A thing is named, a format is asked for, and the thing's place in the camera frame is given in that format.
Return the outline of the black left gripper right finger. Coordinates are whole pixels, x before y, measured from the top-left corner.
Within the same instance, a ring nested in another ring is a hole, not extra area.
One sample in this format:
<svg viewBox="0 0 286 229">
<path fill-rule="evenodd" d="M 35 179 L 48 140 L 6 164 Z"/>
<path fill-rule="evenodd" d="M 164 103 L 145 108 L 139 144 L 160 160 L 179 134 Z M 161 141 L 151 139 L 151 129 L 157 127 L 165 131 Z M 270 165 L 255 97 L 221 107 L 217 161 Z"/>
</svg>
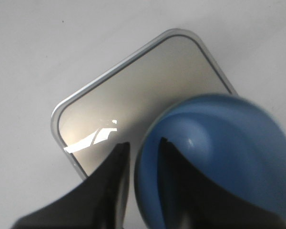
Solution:
<svg viewBox="0 0 286 229">
<path fill-rule="evenodd" d="M 168 229 L 286 229 L 277 214 L 206 177 L 166 138 L 159 144 L 159 198 Z"/>
</svg>

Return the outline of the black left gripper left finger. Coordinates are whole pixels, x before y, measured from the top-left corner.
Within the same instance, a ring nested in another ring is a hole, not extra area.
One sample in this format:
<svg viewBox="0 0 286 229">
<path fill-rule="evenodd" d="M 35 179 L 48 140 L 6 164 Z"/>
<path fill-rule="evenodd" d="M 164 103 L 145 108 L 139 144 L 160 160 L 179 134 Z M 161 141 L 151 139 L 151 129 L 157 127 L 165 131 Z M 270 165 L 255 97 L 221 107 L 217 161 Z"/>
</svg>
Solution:
<svg viewBox="0 0 286 229">
<path fill-rule="evenodd" d="M 130 143 L 117 144 L 80 185 L 30 213 L 14 229 L 121 229 L 129 193 Z"/>
</svg>

